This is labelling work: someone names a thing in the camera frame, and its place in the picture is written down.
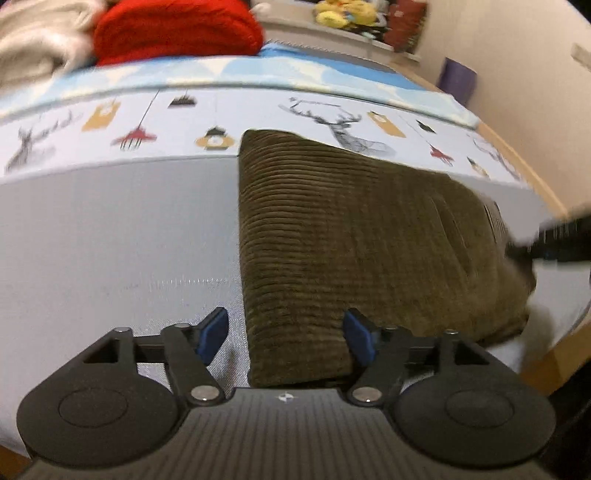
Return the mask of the brown corduroy pants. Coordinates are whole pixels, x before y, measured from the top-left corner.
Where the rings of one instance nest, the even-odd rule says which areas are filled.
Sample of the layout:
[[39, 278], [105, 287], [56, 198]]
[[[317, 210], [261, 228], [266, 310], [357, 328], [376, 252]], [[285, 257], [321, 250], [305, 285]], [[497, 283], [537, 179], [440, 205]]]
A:
[[510, 233], [485, 195], [276, 130], [243, 134], [238, 175], [252, 386], [348, 376], [349, 309], [484, 345], [525, 328], [535, 274], [506, 256]]

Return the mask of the patterned white bed sheet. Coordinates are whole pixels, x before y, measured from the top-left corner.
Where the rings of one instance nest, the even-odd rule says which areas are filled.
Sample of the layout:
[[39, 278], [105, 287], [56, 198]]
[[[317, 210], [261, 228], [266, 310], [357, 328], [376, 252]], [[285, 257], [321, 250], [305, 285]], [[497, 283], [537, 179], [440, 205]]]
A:
[[245, 385], [238, 262], [238, 141], [249, 129], [335, 145], [329, 125], [387, 145], [390, 160], [441, 171], [492, 199], [512, 234], [553, 209], [493, 158], [484, 135], [374, 103], [280, 90], [108, 94], [1, 124], [1, 443], [22, 450], [16, 411], [49, 374], [107, 331], [153, 334], [222, 306], [230, 335], [212, 369]]

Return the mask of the purple yoga mat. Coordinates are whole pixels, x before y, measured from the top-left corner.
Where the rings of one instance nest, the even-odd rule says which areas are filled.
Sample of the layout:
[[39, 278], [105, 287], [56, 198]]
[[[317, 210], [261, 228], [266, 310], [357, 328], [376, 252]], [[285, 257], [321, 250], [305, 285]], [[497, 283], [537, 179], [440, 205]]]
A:
[[474, 70], [456, 60], [446, 58], [436, 86], [467, 107], [476, 90], [477, 79], [478, 75]]

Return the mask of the dark red cushion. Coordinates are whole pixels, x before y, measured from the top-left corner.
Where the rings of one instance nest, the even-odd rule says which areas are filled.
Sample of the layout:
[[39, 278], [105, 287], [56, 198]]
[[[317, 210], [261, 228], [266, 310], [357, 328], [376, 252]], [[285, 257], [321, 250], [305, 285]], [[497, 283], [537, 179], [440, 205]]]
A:
[[398, 53], [414, 54], [429, 14], [428, 1], [398, 0], [390, 5], [386, 44]]

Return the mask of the light blue patterned blanket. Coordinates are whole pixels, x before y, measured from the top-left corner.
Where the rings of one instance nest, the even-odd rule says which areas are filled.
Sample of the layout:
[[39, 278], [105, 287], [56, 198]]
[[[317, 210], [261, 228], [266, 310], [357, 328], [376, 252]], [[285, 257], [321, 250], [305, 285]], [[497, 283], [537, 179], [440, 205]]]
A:
[[1, 119], [55, 103], [156, 88], [263, 88], [329, 94], [428, 115], [467, 128], [480, 119], [452, 95], [390, 71], [270, 43], [257, 56], [167, 57], [78, 70], [1, 97]]

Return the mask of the yellow plush toy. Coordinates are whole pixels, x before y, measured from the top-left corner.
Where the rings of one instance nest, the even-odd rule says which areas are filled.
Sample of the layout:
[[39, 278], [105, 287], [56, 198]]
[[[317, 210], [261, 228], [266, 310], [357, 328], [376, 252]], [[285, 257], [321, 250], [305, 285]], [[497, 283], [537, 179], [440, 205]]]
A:
[[376, 7], [371, 2], [363, 0], [319, 1], [312, 11], [315, 22], [334, 29], [372, 26], [378, 19]]

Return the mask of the red knitted blanket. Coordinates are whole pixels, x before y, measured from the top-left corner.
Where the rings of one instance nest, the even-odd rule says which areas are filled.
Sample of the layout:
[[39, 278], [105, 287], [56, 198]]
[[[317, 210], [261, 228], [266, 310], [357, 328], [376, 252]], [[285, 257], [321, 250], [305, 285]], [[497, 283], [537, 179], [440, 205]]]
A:
[[255, 56], [263, 28], [242, 1], [119, 1], [99, 19], [101, 66], [160, 57]]

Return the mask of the cream folded blanket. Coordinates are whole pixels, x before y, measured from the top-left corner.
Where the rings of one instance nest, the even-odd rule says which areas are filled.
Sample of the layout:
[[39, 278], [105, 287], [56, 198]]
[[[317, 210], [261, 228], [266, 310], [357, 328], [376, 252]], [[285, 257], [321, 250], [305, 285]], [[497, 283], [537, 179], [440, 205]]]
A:
[[1, 89], [89, 65], [105, 1], [7, 1], [1, 6]]

